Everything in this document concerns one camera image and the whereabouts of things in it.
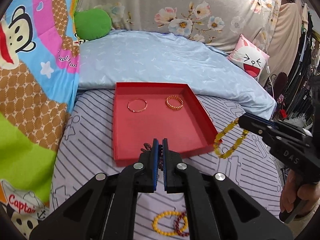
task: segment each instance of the green cushion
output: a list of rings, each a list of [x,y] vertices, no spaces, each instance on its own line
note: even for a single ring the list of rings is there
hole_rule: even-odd
[[[74,21],[78,37],[89,41],[106,36],[112,25],[110,16],[100,8],[76,12]]]

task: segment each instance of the cartoon blanket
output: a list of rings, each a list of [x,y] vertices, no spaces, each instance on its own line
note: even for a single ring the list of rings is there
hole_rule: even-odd
[[[0,21],[0,203],[28,238],[49,215],[56,153],[78,87],[72,0],[13,0]]]

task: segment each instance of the metal bolt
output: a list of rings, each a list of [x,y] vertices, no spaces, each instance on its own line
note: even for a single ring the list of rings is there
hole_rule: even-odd
[[[133,165],[133,167],[136,169],[136,170],[141,170],[143,168],[143,164],[142,163],[135,163]]]
[[[185,163],[178,163],[177,168],[179,170],[185,170],[187,168],[187,165]]]
[[[104,180],[106,178],[106,175],[104,173],[98,173],[96,175],[96,180]]]
[[[216,180],[223,181],[225,180],[226,176],[223,173],[217,173],[215,176]]]

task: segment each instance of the yellow beaded bracelet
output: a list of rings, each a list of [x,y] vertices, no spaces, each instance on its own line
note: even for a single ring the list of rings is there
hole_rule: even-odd
[[[159,228],[158,228],[158,220],[163,218],[164,216],[180,216],[182,213],[181,212],[178,212],[178,211],[165,211],[159,215],[157,215],[154,219],[153,219],[153,222],[152,222],[152,228],[154,231],[156,231],[158,234],[161,234],[163,236],[177,236],[178,233],[175,232],[175,231],[172,231],[172,232],[165,232],[165,231],[161,231]],[[187,228],[188,228],[188,219],[187,219],[187,216],[184,216],[183,217],[183,220],[184,220],[184,226],[181,228],[181,232],[185,231]]]
[[[242,135],[236,140],[235,144],[224,154],[220,152],[219,144],[220,140],[223,136],[225,136],[228,132],[230,132],[239,122],[239,118],[232,121],[228,126],[223,129],[220,133],[217,134],[214,143],[213,143],[213,149],[216,155],[218,155],[219,158],[226,159],[242,144],[242,141],[247,137],[247,134],[249,131],[243,130]]]

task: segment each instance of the pink pillow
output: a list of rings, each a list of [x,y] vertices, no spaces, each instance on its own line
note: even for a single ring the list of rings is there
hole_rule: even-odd
[[[241,34],[237,46],[228,56],[228,60],[258,81],[269,57]]]

